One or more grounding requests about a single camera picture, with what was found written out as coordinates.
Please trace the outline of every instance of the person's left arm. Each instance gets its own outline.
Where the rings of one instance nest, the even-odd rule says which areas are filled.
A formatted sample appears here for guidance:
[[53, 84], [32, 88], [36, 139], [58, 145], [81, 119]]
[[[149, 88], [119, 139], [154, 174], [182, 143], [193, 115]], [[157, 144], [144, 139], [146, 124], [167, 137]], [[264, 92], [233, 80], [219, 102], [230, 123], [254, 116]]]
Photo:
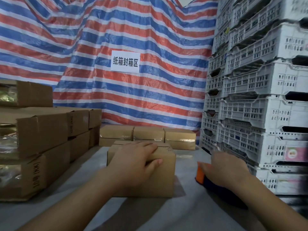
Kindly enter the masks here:
[[162, 163], [146, 159], [157, 148], [150, 142], [132, 142], [120, 147], [108, 167], [102, 168], [85, 185], [38, 215], [20, 231], [84, 230], [95, 214], [119, 190], [146, 181]]

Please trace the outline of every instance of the white paper sign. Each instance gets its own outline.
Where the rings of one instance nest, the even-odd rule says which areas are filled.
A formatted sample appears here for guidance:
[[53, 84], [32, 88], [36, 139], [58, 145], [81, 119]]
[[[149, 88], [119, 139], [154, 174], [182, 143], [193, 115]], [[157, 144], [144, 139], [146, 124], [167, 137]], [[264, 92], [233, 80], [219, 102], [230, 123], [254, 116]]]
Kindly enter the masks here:
[[111, 71], [139, 73], [140, 53], [112, 50]]

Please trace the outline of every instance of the gray tabletop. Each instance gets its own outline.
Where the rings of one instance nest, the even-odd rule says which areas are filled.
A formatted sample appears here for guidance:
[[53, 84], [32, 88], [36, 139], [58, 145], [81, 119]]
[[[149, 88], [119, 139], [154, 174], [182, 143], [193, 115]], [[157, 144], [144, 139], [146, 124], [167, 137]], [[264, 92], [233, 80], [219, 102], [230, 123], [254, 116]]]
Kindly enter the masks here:
[[[0, 203], [0, 230], [17, 229], [81, 186], [106, 166], [107, 150], [90, 149], [52, 186], [28, 202]], [[195, 182], [197, 161], [210, 163], [209, 154], [198, 147], [175, 152], [174, 198], [112, 198], [85, 230], [265, 230], [249, 211], [226, 204]]]

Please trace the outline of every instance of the closed cardboard box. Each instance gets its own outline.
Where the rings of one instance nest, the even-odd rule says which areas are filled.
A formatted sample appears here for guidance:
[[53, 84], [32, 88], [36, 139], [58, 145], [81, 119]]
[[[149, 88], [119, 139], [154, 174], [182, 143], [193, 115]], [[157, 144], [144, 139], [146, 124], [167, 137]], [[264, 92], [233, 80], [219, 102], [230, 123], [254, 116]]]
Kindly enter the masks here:
[[70, 166], [70, 143], [63, 143], [43, 155], [46, 157], [46, 186], [49, 186]]
[[164, 128], [165, 143], [169, 143], [173, 149], [195, 150], [196, 134], [191, 130]]
[[76, 136], [88, 131], [89, 127], [89, 111], [86, 109], [75, 110], [71, 107], [28, 107], [23, 108], [25, 112], [33, 114], [55, 114], [65, 113], [67, 115], [67, 136]]
[[0, 201], [25, 201], [46, 188], [46, 157], [0, 161]]
[[110, 147], [117, 140], [131, 141], [133, 130], [133, 126], [105, 125], [99, 131], [99, 145]]
[[99, 144], [99, 130], [100, 126], [90, 129], [89, 148]]
[[69, 139], [71, 148], [71, 161], [74, 161], [86, 153], [89, 149], [90, 131]]
[[133, 131], [133, 141], [152, 141], [163, 143], [165, 131], [161, 127], [136, 126]]
[[88, 110], [89, 111], [89, 124], [88, 129], [101, 126], [102, 124], [102, 110], [101, 109], [91, 109], [91, 108], [73, 108], [74, 110]]
[[24, 159], [67, 141], [65, 113], [34, 115], [2, 107], [0, 124], [0, 158]]
[[[110, 164], [115, 152], [125, 141], [116, 141], [107, 153], [107, 166]], [[158, 148], [148, 158], [148, 161], [154, 159], [163, 159], [163, 163], [155, 170], [150, 179], [139, 186], [126, 188], [115, 197], [164, 197], [171, 198], [174, 188], [174, 172], [175, 172], [175, 153], [169, 144], [157, 143]]]
[[0, 106], [52, 107], [52, 105], [51, 86], [0, 79]]

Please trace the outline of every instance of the pink sticker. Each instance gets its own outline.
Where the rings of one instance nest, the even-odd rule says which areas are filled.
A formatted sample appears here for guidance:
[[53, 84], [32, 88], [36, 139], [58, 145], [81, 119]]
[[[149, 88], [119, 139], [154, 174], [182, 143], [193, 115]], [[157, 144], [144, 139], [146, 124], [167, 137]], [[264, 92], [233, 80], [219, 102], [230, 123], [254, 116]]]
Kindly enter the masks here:
[[308, 162], [308, 153], [306, 147], [287, 147], [285, 159], [289, 161]]

